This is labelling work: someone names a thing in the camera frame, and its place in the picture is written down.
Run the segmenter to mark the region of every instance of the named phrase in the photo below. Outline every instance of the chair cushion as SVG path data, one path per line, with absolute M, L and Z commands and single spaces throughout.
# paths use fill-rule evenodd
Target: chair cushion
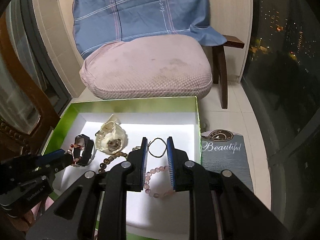
M 202 98 L 212 86 L 210 64 L 201 46 L 179 34 L 104 45 L 86 58 L 80 76 L 102 99 Z

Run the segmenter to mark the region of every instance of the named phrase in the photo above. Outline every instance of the elastic band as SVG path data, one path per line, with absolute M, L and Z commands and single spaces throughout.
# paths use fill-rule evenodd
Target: elastic band
M 153 154 L 150 152 L 150 150 L 149 150 L 150 145 L 151 145 L 155 140 L 157 140 L 157 139 L 161 140 L 161 141 L 164 143 L 164 145 L 165 145 L 165 149 L 164 149 L 163 153 L 162 153 L 160 156 L 155 156 L 155 155 L 153 155 Z M 148 144 L 148 152 L 151 154 L 151 156 L 153 156 L 153 157 L 155 157 L 155 158 L 161 158 L 161 157 L 165 154 L 166 150 L 167 150 L 167 144 L 165 143 L 165 141 L 164 141 L 162 138 L 157 137 L 157 138 L 155 138 L 153 141 L 151 141 L 151 142 Z

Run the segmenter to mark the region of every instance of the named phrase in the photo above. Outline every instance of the beaded bracelet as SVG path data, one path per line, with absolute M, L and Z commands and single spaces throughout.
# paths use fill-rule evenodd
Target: beaded bracelet
M 84 146 L 77 145 L 77 144 L 71 144 L 70 148 L 67 150 L 67 153 L 71 154 L 73 156 L 73 148 L 80 148 L 80 150 L 84 150 Z M 75 160 L 72 162 L 71 166 L 76 166 L 76 163 L 81 159 L 80 158 L 75 158 Z
M 151 189 L 149 186 L 149 181 L 151 179 L 152 174 L 155 174 L 156 172 L 160 172 L 160 171 L 168 171 L 169 170 L 169 166 L 160 166 L 159 168 L 155 168 L 155 169 L 151 169 L 150 171 L 148 171 L 146 173 L 146 178 L 145 178 L 145 183 L 143 188 L 145 189 L 145 193 L 147 193 L 150 197 L 154 197 L 154 198 L 162 198 L 162 197 L 166 197 L 168 195 L 172 195 L 175 191 L 173 190 L 173 188 L 167 190 L 165 193 L 163 194 L 159 194 L 159 193 L 151 193 Z
M 117 157 L 120 157 L 120 156 L 125 157 L 125 159 L 128 158 L 127 153 L 117 152 L 116 154 L 113 154 L 110 157 L 104 159 L 103 163 L 100 163 L 100 169 L 98 170 L 98 173 L 106 172 L 105 168 L 107 167 L 107 165 L 110 164 L 114 159 L 116 159 Z

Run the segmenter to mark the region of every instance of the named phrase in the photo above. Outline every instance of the glass window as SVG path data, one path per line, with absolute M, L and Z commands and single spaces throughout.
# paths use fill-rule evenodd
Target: glass window
M 30 134 L 40 115 L 13 80 L 0 54 L 0 117 L 17 130 Z
M 320 24 L 305 0 L 254 0 L 253 7 L 243 82 L 264 108 L 273 155 L 320 107 Z
M 49 98 L 52 106 L 55 106 L 60 98 L 40 69 L 33 55 L 23 25 L 20 0 L 11 0 L 6 9 L 6 23 L 10 41 L 18 59 L 33 81 Z
M 20 10 L 20 0 L 12 0 L 6 9 L 6 25 L 11 45 L 20 63 L 55 106 L 60 97 L 49 83 L 29 45 Z M 16 84 L 0 55 L 0 117 L 21 132 L 30 134 L 40 115 Z

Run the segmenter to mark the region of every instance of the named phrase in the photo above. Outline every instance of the blue plaid cloth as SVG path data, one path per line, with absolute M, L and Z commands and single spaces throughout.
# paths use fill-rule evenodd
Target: blue plaid cloth
M 201 45 L 227 40 L 209 22 L 209 0 L 74 0 L 73 35 L 83 58 L 104 44 L 184 34 Z

